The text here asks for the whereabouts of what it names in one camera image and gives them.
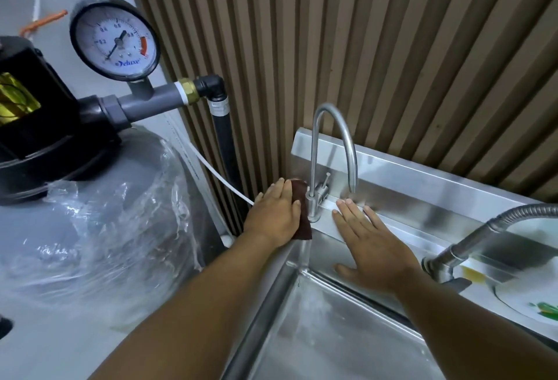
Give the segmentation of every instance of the wall panel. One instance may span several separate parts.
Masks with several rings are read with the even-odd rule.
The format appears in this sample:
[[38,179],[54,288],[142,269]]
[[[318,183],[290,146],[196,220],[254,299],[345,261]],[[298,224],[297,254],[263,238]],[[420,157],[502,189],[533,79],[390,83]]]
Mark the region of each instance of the wall panel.
[[[170,80],[218,73],[244,193],[287,175],[315,108],[355,142],[536,199],[558,199],[558,0],[137,0]],[[211,116],[185,108],[220,172]],[[322,131],[338,135],[329,117]],[[227,222],[232,195],[208,176]]]

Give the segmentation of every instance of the faucet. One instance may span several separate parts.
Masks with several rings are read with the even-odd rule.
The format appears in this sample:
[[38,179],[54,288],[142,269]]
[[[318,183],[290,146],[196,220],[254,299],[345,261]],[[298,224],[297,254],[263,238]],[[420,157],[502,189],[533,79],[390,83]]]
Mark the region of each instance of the faucet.
[[349,190],[355,193],[357,190],[358,167],[357,167],[357,151],[354,149],[353,139],[350,136],[350,130],[341,115],[341,112],[333,104],[321,104],[314,114],[314,123],[312,126],[312,156],[310,161],[310,186],[306,192],[306,207],[308,208],[308,219],[310,222],[316,222],[320,219],[319,206],[328,195],[328,181],[330,173],[326,174],[324,181],[316,185],[316,164],[317,164],[317,140],[320,129],[320,119],[325,112],[331,114],[335,122],[341,130],[343,145],[345,146],[345,154],[347,157],[347,175],[349,180]]
[[461,242],[448,246],[434,258],[422,259],[422,269],[438,283],[446,283],[458,292],[471,285],[464,278],[454,278],[453,269],[467,261],[487,238],[504,233],[512,224],[533,218],[558,218],[558,204],[528,204],[504,211],[488,220]]

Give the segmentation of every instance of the pressure gauge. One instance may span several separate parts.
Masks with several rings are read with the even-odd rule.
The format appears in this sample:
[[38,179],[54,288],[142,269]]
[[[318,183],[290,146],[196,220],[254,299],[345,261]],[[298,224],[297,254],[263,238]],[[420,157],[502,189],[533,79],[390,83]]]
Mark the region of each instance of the pressure gauge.
[[124,0],[80,0],[72,11],[70,38],[85,64],[113,80],[143,79],[161,55],[153,28]]

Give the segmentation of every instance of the brass fitting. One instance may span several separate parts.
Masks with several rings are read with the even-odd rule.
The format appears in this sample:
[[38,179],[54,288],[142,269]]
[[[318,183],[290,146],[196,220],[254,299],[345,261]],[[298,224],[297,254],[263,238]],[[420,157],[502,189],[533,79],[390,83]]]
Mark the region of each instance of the brass fitting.
[[184,93],[188,98],[188,105],[195,104],[200,100],[200,95],[192,80],[187,77],[183,77],[178,79],[178,82],[182,85],[182,89],[184,89]]

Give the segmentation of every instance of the gauge needle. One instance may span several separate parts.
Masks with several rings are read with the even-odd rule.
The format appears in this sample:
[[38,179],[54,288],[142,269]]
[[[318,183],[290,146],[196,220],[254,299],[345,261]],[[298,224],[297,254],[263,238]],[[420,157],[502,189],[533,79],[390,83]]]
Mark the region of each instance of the gauge needle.
[[122,39],[124,39],[124,36],[126,36],[126,33],[127,33],[126,31],[122,31],[120,36],[118,38],[115,38],[115,45],[113,46],[112,50],[110,52],[108,52],[108,55],[107,55],[107,58],[105,58],[105,61],[110,58],[110,56],[116,50],[117,47],[122,48],[122,46],[124,45],[124,42],[122,41]]

